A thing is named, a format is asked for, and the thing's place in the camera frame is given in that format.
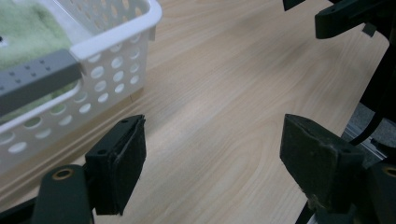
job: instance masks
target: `basket hole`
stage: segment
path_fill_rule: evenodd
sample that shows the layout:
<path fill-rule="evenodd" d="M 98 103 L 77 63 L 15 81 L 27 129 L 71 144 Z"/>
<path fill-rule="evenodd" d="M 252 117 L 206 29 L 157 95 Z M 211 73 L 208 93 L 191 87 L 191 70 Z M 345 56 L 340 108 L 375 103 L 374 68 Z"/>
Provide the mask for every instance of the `basket hole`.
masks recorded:
<path fill-rule="evenodd" d="M 125 88 L 125 85 L 123 83 L 121 83 L 120 85 L 118 85 L 116 87 L 116 89 L 114 90 L 115 93 L 120 93 L 123 91 L 123 89 Z"/>
<path fill-rule="evenodd" d="M 103 22 L 108 24 L 108 16 L 106 14 L 103 14 L 102 17 L 103 17 Z"/>
<path fill-rule="evenodd" d="M 129 9 L 129 0 L 122 0 L 122 5 L 124 6 L 124 8 L 126 10 L 128 10 Z"/>
<path fill-rule="evenodd" d="M 92 78 L 99 78 L 105 73 L 105 68 L 103 66 L 98 66 L 92 69 L 91 77 Z"/>
<path fill-rule="evenodd" d="M 37 138 L 37 139 L 44 139 L 44 138 L 50 136 L 51 133 L 52 133 L 52 130 L 51 130 L 50 128 L 48 128 L 48 129 L 46 129 L 46 130 L 44 130 L 44 131 L 41 131 L 41 132 L 39 132 L 39 133 L 36 133 L 36 134 L 35 134 L 35 138 Z"/>
<path fill-rule="evenodd" d="M 90 20 L 91 20 L 91 15 L 90 15 L 90 13 L 85 12 L 84 14 L 85 14 L 85 17 L 90 21 Z"/>
<path fill-rule="evenodd" d="M 78 9 L 79 12 L 82 11 L 82 7 L 81 7 L 81 5 L 79 3 L 77 3 L 77 9 Z"/>
<path fill-rule="evenodd" d="M 139 39 L 140 39 L 140 35 L 134 35 L 131 38 L 131 43 L 135 44 L 135 43 L 137 43 L 137 41 L 139 41 Z"/>
<path fill-rule="evenodd" d="M 123 63 L 123 58 L 121 56 L 115 58 L 113 62 L 111 62 L 111 66 L 113 68 L 119 68 Z"/>
<path fill-rule="evenodd" d="M 80 114 L 86 114 L 91 110 L 91 104 L 85 104 L 82 107 L 79 108 L 79 113 Z"/>
<path fill-rule="evenodd" d="M 101 24 L 99 23 L 99 21 L 95 21 L 94 23 L 95 23 L 95 26 L 96 26 L 96 28 L 97 28 L 98 30 L 101 30 L 101 29 L 102 29 L 102 26 L 101 26 Z"/>
<path fill-rule="evenodd" d="M 119 12 L 117 11 L 117 8 L 111 5 L 111 15 L 113 15 L 114 18 L 117 18 L 119 16 Z"/>
<path fill-rule="evenodd" d="M 76 97 L 75 97 L 75 102 L 76 102 L 76 103 L 81 103 L 81 102 L 83 102 L 85 99 L 87 99 L 87 96 L 88 96 L 87 92 L 81 91 L 81 92 L 77 93 L 77 95 L 76 95 Z"/>
<path fill-rule="evenodd" d="M 100 2 L 101 2 L 101 5 L 102 5 L 103 8 L 107 7 L 106 0 L 101 0 Z"/>
<path fill-rule="evenodd" d="M 106 92 L 106 93 L 103 93 L 102 95 L 99 96 L 98 102 L 99 103 L 104 103 L 104 102 L 107 101 L 107 99 L 108 99 L 108 93 Z"/>
<path fill-rule="evenodd" d="M 137 72 L 137 70 L 139 70 L 139 64 L 138 63 L 132 64 L 131 69 L 129 69 L 129 71 L 131 73 L 135 73 L 135 72 Z"/>
<path fill-rule="evenodd" d="M 131 78 L 131 84 L 136 84 L 137 82 L 139 81 L 139 76 L 133 76 L 132 78 Z"/>
<path fill-rule="evenodd" d="M 118 73 L 116 73 L 113 77 L 113 81 L 114 82 L 119 82 L 123 79 L 123 71 L 119 71 Z"/>
<path fill-rule="evenodd" d="M 66 105 L 56 105 L 50 111 L 51 115 L 60 115 L 66 110 Z"/>
<path fill-rule="evenodd" d="M 93 5 L 93 6 L 92 6 L 92 12 L 93 12 L 93 14 L 95 14 L 95 15 L 98 15 L 98 14 L 99 14 L 99 9 L 98 9 L 98 6 L 97 6 L 97 5 Z"/>
<path fill-rule="evenodd" d="M 40 117 L 35 117 L 32 119 L 29 119 L 28 121 L 26 121 L 23 126 L 27 129 L 33 129 L 38 127 L 38 125 L 40 125 L 41 123 L 41 118 Z"/>
<path fill-rule="evenodd" d="M 96 63 L 96 62 L 99 61 L 100 57 L 101 57 L 101 54 L 96 54 L 95 56 L 91 57 L 91 58 L 88 60 L 88 62 L 90 62 L 90 63 Z"/>
<path fill-rule="evenodd" d="M 0 134 L 0 145 L 3 145 L 5 143 L 9 143 L 14 139 L 15 133 L 12 132 L 6 132 L 6 133 L 1 133 Z"/>
<path fill-rule="evenodd" d="M 122 44 L 118 44 L 116 46 L 114 46 L 113 48 L 110 49 L 111 52 L 115 53 L 118 52 L 122 47 Z"/>
<path fill-rule="evenodd" d="M 23 152 L 27 147 L 27 143 L 25 142 L 19 142 L 17 144 L 14 144 L 12 147 L 8 149 L 8 152 L 11 154 L 17 154 L 20 152 Z"/>
<path fill-rule="evenodd" d="M 95 85 L 95 91 L 103 91 L 106 88 L 107 83 L 102 80 Z"/>
<path fill-rule="evenodd" d="M 140 48 L 132 49 L 131 59 L 136 59 L 137 57 L 139 57 L 139 54 L 140 54 Z"/>
<path fill-rule="evenodd" d="M 134 14 L 136 15 L 136 17 L 143 15 L 142 10 L 139 7 L 136 7 L 134 9 Z"/>
<path fill-rule="evenodd" d="M 61 126 L 66 126 L 67 124 L 71 123 L 72 120 L 73 117 L 71 115 L 68 115 L 64 119 L 61 119 L 61 121 L 59 121 L 58 124 Z"/>

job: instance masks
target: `green sponge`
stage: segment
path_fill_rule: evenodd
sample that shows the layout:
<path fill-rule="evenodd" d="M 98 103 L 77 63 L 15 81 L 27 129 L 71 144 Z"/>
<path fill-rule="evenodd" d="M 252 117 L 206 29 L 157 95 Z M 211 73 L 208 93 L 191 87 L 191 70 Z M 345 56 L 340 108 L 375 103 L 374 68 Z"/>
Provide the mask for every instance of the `green sponge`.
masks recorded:
<path fill-rule="evenodd" d="M 31 1 L 1 1 L 0 36 L 0 70 L 71 46 L 50 12 Z"/>

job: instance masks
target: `wooden table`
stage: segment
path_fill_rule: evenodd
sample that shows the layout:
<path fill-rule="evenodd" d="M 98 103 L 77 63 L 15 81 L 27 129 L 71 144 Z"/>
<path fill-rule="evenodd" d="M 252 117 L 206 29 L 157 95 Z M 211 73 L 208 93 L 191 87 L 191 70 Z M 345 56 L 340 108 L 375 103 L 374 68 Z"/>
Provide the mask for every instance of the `wooden table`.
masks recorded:
<path fill-rule="evenodd" d="M 325 0 L 288 12 L 281 0 L 160 3 L 145 89 L 97 119 L 89 135 L 63 142 L 64 154 L 43 161 L 36 175 L 20 176 L 9 198 L 32 189 L 51 165 L 82 155 L 77 149 L 89 149 L 116 120 L 144 114 L 141 178 L 124 216 L 96 223 L 294 223 L 305 196 L 278 156 L 284 115 L 340 135 L 385 38 L 358 27 L 315 39 L 314 15 L 330 5 Z"/>

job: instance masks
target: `white plastic basket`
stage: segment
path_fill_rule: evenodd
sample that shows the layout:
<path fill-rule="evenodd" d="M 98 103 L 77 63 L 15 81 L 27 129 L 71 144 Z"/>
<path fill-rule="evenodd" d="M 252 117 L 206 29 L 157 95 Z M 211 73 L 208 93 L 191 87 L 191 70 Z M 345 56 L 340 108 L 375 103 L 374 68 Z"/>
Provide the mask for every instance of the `white plastic basket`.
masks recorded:
<path fill-rule="evenodd" d="M 155 0 L 41 2 L 76 43 L 69 51 L 82 79 L 73 90 L 0 125 L 0 174 L 141 89 L 148 42 L 162 16 Z"/>

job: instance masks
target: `black bracket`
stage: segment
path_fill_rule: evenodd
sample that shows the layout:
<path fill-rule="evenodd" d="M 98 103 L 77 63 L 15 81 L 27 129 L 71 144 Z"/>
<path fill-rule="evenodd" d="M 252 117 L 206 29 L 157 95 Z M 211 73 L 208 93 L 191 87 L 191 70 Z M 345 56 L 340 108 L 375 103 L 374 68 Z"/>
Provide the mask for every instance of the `black bracket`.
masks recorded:
<path fill-rule="evenodd" d="M 365 155 L 311 119 L 286 115 L 280 159 L 308 199 L 296 223 L 396 223 L 396 164 Z"/>
<path fill-rule="evenodd" d="M 0 223 L 89 224 L 123 213 L 146 159 L 144 116 L 119 121 L 86 154 L 86 164 L 44 175 L 36 198 L 0 214 Z"/>

